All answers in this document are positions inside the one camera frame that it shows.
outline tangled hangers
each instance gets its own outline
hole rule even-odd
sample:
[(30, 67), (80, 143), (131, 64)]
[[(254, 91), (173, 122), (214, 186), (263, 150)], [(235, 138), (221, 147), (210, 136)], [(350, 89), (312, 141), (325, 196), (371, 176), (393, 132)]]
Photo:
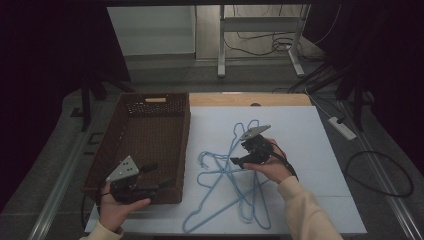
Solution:
[[(250, 121), (250, 123), (248, 124), (247, 129), (249, 129), (251, 127), (251, 125), (253, 123), (256, 123), (256, 125), (259, 125), (259, 121), (258, 120), (252, 120)], [(239, 204), (238, 209), (239, 209), (239, 214), (241, 216), (241, 218), (243, 219), (243, 221), (245, 222), (252, 222), (253, 220), (255, 220), (255, 222), (264, 229), (270, 229), (271, 228), (271, 220), (269, 217), (269, 213), (268, 213), (268, 208), (265, 204), (265, 197), (262, 191), (261, 186), (265, 183), (267, 183), (269, 180), (265, 180), (263, 182), (259, 181), (258, 178), (258, 174), (257, 172), (253, 172), (253, 176), (252, 176), (252, 188), (249, 189), (248, 191), (243, 192), (238, 184), (237, 181), (233, 175), (233, 173), (237, 173), (237, 172), (244, 172), (246, 170), (244, 169), (231, 169), (231, 161), (230, 161), (230, 156), (233, 153), (233, 151), (235, 150), (235, 148), (239, 145), (240, 143), (240, 137), (237, 134), (237, 128), (241, 127), (241, 129), (243, 130), (243, 133), (246, 132), (246, 129), (244, 128), (244, 125), (242, 123), (237, 123), (234, 126), (233, 129), (233, 134), (234, 134), (234, 138), (232, 139), (231, 142), (231, 146), (230, 149), (228, 151), (227, 155), (224, 154), (216, 154), (216, 153), (211, 153), (208, 151), (204, 151), (201, 152), (199, 154), (198, 160), (200, 162), (200, 165), (203, 168), (209, 169), (209, 166), (205, 163), (205, 157), (210, 157), (214, 160), (214, 163), (217, 166), (217, 170), (211, 170), (211, 171), (204, 171), (199, 173), (199, 175), (197, 176), (197, 183), (202, 186), (202, 187), (206, 187), (208, 188), (208, 192), (205, 194), (205, 196), (203, 197), (203, 199), (201, 200), (198, 208), (196, 210), (194, 210), (193, 212), (191, 212), (187, 218), (184, 220), (183, 223), (183, 231), (188, 233), (188, 232), (192, 232), (194, 230), (196, 230), (197, 228), (201, 227), (202, 225), (204, 225), (205, 223), (209, 222), (210, 220), (212, 220), (213, 218), (215, 218), (216, 216), (218, 216), (220, 213), (224, 212), (226, 209), (232, 207), (235, 204)], [(207, 175), (207, 174), (218, 174), (218, 177), (216, 178), (215, 182), (213, 184), (207, 185), (205, 183), (202, 183), (200, 181), (200, 178), (203, 175)], [(235, 193), (237, 194), (237, 199), (235, 199), (234, 201), (229, 202), (227, 205), (223, 206), (222, 208), (218, 209), (216, 212), (210, 214), (208, 217), (206, 217), (205, 219), (201, 220), (200, 222), (198, 222), (197, 224), (195, 224), (193, 227), (191, 228), (187, 228), (187, 223), (188, 221), (195, 215), (199, 214), (202, 211), (203, 205), (206, 202), (206, 200), (209, 198), (209, 196), (211, 195), (211, 193), (213, 192), (213, 190), (216, 188), (217, 184), (221, 181), (221, 179), (223, 179), (223, 177), (226, 176), (228, 177), (228, 179), (230, 180), (230, 182), (232, 183), (232, 186), (235, 189)], [(261, 196), (261, 201), (264, 204), (264, 209), (265, 209), (265, 214), (266, 214), (266, 218), (267, 218), (267, 223), (262, 223), (257, 215), (256, 215), (256, 199), (255, 199), (255, 195), (257, 193), (257, 191), (259, 190), (259, 194)], [(249, 216), (246, 216), (244, 207), (247, 205), (250, 208), (250, 214), (248, 214)]]

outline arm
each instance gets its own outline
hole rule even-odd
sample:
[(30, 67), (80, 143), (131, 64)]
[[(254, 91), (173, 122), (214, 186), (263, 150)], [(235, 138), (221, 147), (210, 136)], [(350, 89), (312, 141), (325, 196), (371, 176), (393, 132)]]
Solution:
[[(274, 152), (285, 156), (273, 139)], [(258, 171), (278, 184), (278, 192), (286, 203), (284, 213), (293, 239), (342, 239), (312, 192), (304, 189), (297, 179), (275, 157), (264, 164), (245, 163), (244, 168)]]
[(102, 201), (100, 204), (100, 218), (97, 221), (93, 231), (87, 237), (80, 240), (118, 240), (123, 236), (121, 228), (122, 223), (128, 215), (140, 208), (143, 208), (150, 203), (150, 199), (143, 199), (128, 205), (123, 205), (115, 201), (109, 193), (110, 183), (102, 190)]

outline sleeve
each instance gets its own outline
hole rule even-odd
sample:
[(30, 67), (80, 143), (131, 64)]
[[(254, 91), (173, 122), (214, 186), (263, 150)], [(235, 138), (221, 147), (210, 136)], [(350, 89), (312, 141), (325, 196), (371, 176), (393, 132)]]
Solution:
[(80, 240), (119, 240), (123, 235), (124, 233), (122, 229), (119, 234), (117, 234), (105, 228), (99, 221), (97, 221), (96, 226), (90, 235), (82, 237)]
[(278, 185), (284, 198), (284, 213), (293, 239), (343, 239), (314, 194), (304, 189), (296, 177), (288, 177)]

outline metal frame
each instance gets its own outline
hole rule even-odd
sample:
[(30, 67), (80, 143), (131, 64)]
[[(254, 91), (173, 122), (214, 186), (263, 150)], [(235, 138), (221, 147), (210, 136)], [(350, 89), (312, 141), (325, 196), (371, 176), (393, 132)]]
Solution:
[[(100, 115), (102, 106), (94, 108), (94, 119), (96, 119)], [(74, 171), (78, 166), (82, 150), (90, 138), (89, 133), (91, 132), (92, 126), (93, 122), (89, 124), (88, 130), (86, 132), (81, 132), (75, 140), (71, 155), (69, 155), (69, 157), (66, 159), (65, 165), (63, 166), (62, 171), (60, 172), (57, 181), (53, 186), (52, 191), (50, 192), (49, 198), (44, 204), (43, 210), (41, 210), (40, 215), (38, 216), (38, 219), (35, 222), (34, 227), (28, 237), (29, 240), (42, 240), (46, 238), (47, 233), (50, 230), (50, 226), (53, 223), (53, 219), (55, 218), (56, 213), (59, 210), (59, 206), (62, 203), (63, 197), (68, 190), (68, 186), (71, 182)]]
[(300, 17), (225, 17), (225, 5), (220, 5), (218, 77), (225, 77), (226, 32), (294, 32), (293, 44), (288, 53), (298, 77), (305, 72), (297, 57), (297, 45), (305, 27), (310, 5), (305, 5)]

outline table leg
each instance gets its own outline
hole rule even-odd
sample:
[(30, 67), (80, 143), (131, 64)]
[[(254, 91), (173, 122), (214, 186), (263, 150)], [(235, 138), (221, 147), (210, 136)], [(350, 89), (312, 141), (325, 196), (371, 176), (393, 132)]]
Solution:
[(219, 56), (218, 56), (218, 77), (225, 77), (225, 45), (224, 45), (224, 24), (225, 6), (220, 6), (220, 21), (219, 21)]
[(299, 18), (299, 22), (297, 24), (296, 32), (294, 34), (293, 44), (289, 50), (290, 60), (293, 64), (294, 70), (296, 71), (296, 75), (298, 77), (305, 76), (305, 72), (303, 71), (303, 68), (299, 63), (299, 58), (297, 57), (298, 55), (297, 45), (299, 43), (300, 37), (302, 36), (302, 31), (303, 31), (303, 28), (305, 27), (305, 23), (308, 17), (308, 12), (310, 7), (311, 5), (308, 4), (308, 5), (305, 5), (305, 7), (303, 8), (303, 11)]

